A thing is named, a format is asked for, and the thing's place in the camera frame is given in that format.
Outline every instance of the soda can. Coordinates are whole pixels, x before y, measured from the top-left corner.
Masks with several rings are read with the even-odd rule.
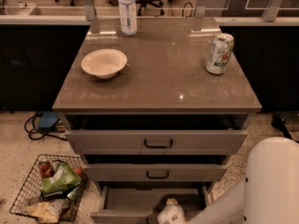
[[[234,47],[234,37],[220,34],[215,37],[206,62],[206,70],[212,74],[223,74],[230,61]]]

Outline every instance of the black handle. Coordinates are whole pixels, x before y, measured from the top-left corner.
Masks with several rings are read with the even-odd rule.
[[[147,147],[147,148],[171,148],[171,147],[174,145],[174,141],[173,141],[172,139],[170,139],[170,140],[169,140],[169,145],[166,145],[166,146],[149,146],[149,145],[148,145],[148,140],[145,139],[145,140],[143,141],[143,144],[144,144],[144,146]]]
[[[166,171],[165,175],[163,175],[163,176],[150,176],[150,172],[147,171],[147,178],[148,179],[167,179],[168,177],[169,177],[169,172],[168,171]]]

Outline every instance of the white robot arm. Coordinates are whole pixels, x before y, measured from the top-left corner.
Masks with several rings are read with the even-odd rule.
[[[265,223],[299,223],[299,144],[283,137],[256,145],[245,177],[188,222]]]

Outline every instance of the drawer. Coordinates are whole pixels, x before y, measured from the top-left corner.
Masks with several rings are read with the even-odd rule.
[[[74,130],[65,133],[78,154],[231,155],[243,144],[243,130]]]
[[[107,182],[216,182],[227,168],[217,164],[87,164],[85,173]]]
[[[200,184],[197,188],[153,189],[104,186],[99,211],[91,213],[91,218],[103,224],[158,224],[157,216],[168,198],[178,201],[187,221],[206,207]]]

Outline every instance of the plastic bottle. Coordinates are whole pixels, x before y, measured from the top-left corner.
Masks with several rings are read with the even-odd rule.
[[[119,0],[121,31],[124,35],[135,35],[137,18],[135,0]]]

